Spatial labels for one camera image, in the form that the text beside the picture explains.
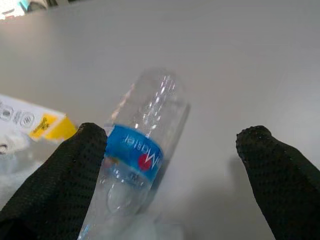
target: black mesh fabric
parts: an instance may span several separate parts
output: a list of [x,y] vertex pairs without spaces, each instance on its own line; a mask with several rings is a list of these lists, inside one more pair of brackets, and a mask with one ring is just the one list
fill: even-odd
[[102,128],[82,124],[16,191],[0,212],[0,226],[22,225],[38,240],[76,240],[95,190],[106,142]]
[[253,194],[277,240],[320,239],[320,172],[264,126],[237,135]]

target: clear plastic bottle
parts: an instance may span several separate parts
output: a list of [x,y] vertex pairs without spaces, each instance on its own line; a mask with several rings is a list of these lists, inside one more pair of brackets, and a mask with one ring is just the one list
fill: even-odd
[[139,210],[176,145],[187,111],[184,88],[173,72],[150,69],[132,85],[106,125],[106,154],[79,239],[99,239],[118,217]]

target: red logo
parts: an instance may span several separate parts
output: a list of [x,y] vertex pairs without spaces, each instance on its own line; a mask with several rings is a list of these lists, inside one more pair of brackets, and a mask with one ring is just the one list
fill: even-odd
[[138,159],[139,168],[142,171],[148,171],[151,167],[152,161],[148,159],[148,154],[142,154]]

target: blue bottle label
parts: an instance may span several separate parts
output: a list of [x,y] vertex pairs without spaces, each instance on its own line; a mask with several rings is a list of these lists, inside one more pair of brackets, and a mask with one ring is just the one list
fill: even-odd
[[161,148],[153,140],[122,125],[115,125],[108,136],[105,156],[124,162],[150,183],[155,180],[164,158]]

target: white table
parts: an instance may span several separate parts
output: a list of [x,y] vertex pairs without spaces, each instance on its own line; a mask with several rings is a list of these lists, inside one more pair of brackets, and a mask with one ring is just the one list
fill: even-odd
[[191,111],[149,211],[189,239],[272,240],[236,134],[254,125],[320,168],[320,1],[100,0],[0,22],[2,94],[102,125],[149,67]]

